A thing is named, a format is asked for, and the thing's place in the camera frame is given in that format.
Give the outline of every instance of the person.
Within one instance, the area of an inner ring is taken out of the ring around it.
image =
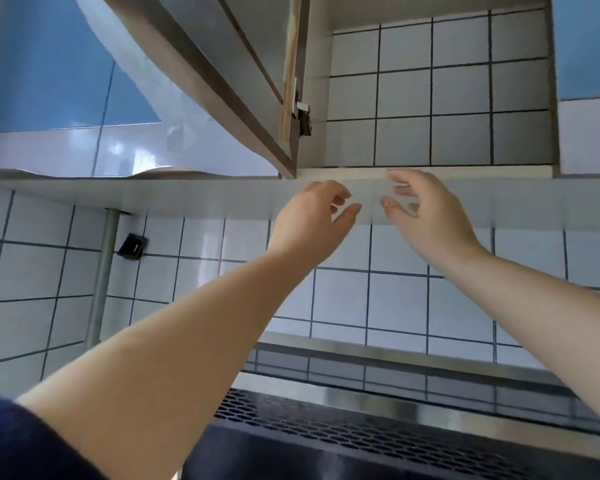
[[[392,170],[419,199],[387,217],[430,265],[600,414],[600,294],[496,257],[460,201],[428,173]],[[0,479],[168,479],[213,418],[275,311],[344,240],[359,213],[313,182],[276,220],[263,255],[0,399]]]

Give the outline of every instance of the dark blue sleeve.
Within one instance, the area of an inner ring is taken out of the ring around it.
[[[0,480],[106,480],[32,412],[0,397]]]

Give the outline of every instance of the gray pipe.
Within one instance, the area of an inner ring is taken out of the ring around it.
[[[104,225],[102,236],[102,250],[98,262],[96,282],[93,286],[93,298],[89,311],[89,324],[87,335],[84,338],[84,351],[94,348],[100,343],[100,331],[102,330],[102,317],[104,315],[104,304],[107,300],[107,289],[109,288],[109,276],[111,275],[111,263],[116,246],[116,234],[120,222],[120,211],[107,209],[107,220]]]

